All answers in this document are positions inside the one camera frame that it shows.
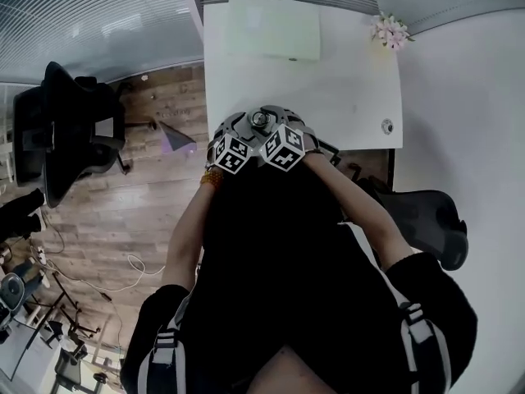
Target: forearm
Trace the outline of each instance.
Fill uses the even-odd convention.
[[[188,290],[193,287],[204,224],[215,191],[212,184],[202,184],[176,224],[168,245],[162,285],[179,284]]]
[[[350,220],[363,229],[384,269],[413,253],[388,212],[323,155],[311,153],[304,163],[321,178]]]

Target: office chair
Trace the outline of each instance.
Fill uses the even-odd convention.
[[[454,201],[436,190],[397,193],[375,177],[358,185],[392,216],[410,246],[434,254],[444,270],[460,268],[468,254],[467,225]],[[374,252],[377,264],[381,266]]]
[[[115,161],[126,174],[124,106],[115,92],[94,77],[74,80],[50,62],[42,84],[18,94],[13,106],[13,155],[18,186],[43,181],[49,207],[56,207],[71,185],[90,173],[103,173]]]

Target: white desk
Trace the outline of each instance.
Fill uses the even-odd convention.
[[[208,131],[234,112],[265,104],[299,114],[340,150],[403,146],[399,71],[394,53],[370,40],[370,16],[320,7],[321,61],[291,62],[226,52],[227,3],[204,7]],[[390,118],[394,130],[381,127]]]

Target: black shirt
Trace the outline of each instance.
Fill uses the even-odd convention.
[[[181,325],[187,363],[227,390],[249,380],[284,345],[336,392],[409,392],[412,382],[390,289],[307,168],[252,164],[213,200],[199,279]],[[452,380],[466,368],[477,319],[436,259],[415,254],[387,277],[444,333]],[[122,369],[136,390],[140,363],[188,291],[165,286],[140,311]]]

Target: flower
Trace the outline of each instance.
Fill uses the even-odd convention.
[[[396,21],[392,15],[385,16],[381,13],[379,16],[373,17],[372,39],[377,39],[385,47],[398,51],[404,47],[406,41],[413,41],[413,39],[409,38],[410,34],[407,32],[407,29],[407,26],[402,21]]]

